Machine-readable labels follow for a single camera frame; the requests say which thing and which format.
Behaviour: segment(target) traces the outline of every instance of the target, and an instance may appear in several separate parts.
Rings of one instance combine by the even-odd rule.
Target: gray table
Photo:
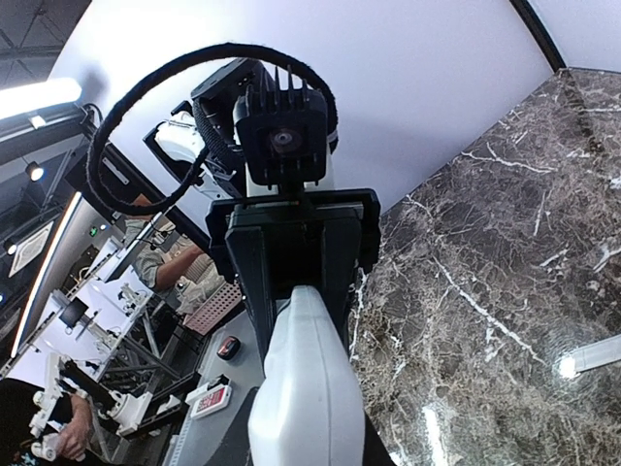
[[[217,357],[224,339],[232,335],[242,348],[231,361]],[[200,384],[224,374],[231,381],[233,393],[229,406],[196,420],[185,419],[181,433],[171,443],[166,466],[251,465],[247,439],[247,417],[256,387],[264,381],[254,329],[246,312],[217,330],[205,352],[199,372]]]

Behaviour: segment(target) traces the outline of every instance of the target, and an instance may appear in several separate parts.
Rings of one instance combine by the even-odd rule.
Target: pink basket
[[[235,284],[225,283],[183,325],[201,335],[207,335],[242,302],[242,291]]]

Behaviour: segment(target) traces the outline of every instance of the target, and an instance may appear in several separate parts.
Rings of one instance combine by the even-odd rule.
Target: brown marble wall
[[[564,70],[384,218],[351,322],[403,465],[621,464],[621,75]]]

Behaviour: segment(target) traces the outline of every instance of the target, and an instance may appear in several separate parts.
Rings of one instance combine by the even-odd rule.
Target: black shirt
[[[30,452],[30,420],[37,414],[39,408],[32,401],[37,391],[42,390],[30,383],[3,379],[0,381],[0,466],[88,466],[104,464],[87,453],[87,458],[81,463],[58,458],[49,463],[34,456]],[[65,424],[72,418],[71,399],[63,396],[56,403],[51,420]]]

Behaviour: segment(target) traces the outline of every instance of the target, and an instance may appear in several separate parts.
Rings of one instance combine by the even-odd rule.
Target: person's arm
[[[190,246],[181,254],[157,268],[155,289],[161,291],[175,286],[177,280],[190,268],[194,261],[203,254],[196,245]]]
[[[68,459],[76,460],[88,447],[88,436],[92,428],[90,405],[77,395],[71,395],[71,421],[60,431],[56,453]]]

